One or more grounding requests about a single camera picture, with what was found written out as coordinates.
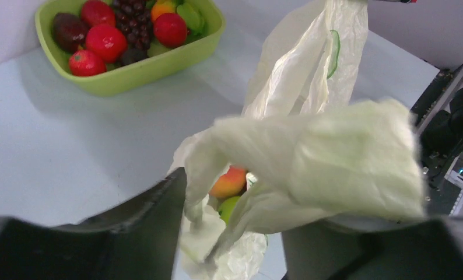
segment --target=wall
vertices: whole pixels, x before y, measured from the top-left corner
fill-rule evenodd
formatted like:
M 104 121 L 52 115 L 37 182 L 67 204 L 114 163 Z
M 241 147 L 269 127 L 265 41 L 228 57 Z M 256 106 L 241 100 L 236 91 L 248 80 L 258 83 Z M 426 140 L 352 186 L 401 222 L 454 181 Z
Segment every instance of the wall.
M 38 46 L 34 12 L 45 1 L 0 1 L 0 63 Z M 271 0 L 271 5 L 285 2 Z M 463 62 L 463 0 L 419 0 L 411 5 L 370 1 L 369 26 L 437 67 Z

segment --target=translucent bag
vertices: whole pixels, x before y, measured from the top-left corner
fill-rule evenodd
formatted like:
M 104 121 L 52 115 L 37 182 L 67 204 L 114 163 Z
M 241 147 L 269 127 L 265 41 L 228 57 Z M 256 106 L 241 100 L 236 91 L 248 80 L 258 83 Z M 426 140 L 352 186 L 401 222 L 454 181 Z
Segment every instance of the translucent bag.
M 264 42 L 242 115 L 260 120 L 315 114 L 347 105 L 367 34 L 367 0 L 315 0 L 289 13 Z M 211 143 L 204 144 L 207 132 L 185 139 L 175 151 L 170 168 L 185 166 L 189 179 L 180 241 L 184 269 L 198 280 L 250 279 L 259 271 L 266 250 L 263 234 L 246 233 L 216 262 L 201 265 L 223 236 L 225 224 L 206 205 L 212 184 L 198 182 L 215 181 L 229 165 L 223 157 L 207 158 L 219 154 L 211 151 Z M 222 167 L 220 174 L 215 173 L 216 166 Z M 260 190 L 260 185 L 250 191 L 255 189 Z M 319 216 L 319 210 L 313 212 Z

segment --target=fruit basket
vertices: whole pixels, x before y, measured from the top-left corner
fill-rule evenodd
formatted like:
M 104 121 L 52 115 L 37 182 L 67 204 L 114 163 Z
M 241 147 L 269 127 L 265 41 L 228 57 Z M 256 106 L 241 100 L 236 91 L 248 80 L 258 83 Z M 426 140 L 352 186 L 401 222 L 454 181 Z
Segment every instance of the fruit basket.
M 112 0 L 103 0 L 111 4 Z M 212 0 L 185 0 L 199 9 L 205 25 L 202 33 L 188 36 L 184 45 L 169 49 L 157 40 L 152 41 L 148 51 L 149 58 L 116 68 L 107 64 L 107 72 L 93 76 L 71 74 L 69 58 L 71 53 L 64 51 L 53 38 L 53 20 L 60 12 L 80 14 L 85 0 L 52 0 L 46 2 L 36 12 L 36 32 L 46 56 L 53 67 L 65 79 L 77 84 L 88 93 L 97 96 L 113 96 L 129 89 L 174 74 L 210 57 L 218 46 L 225 29 L 225 19 Z

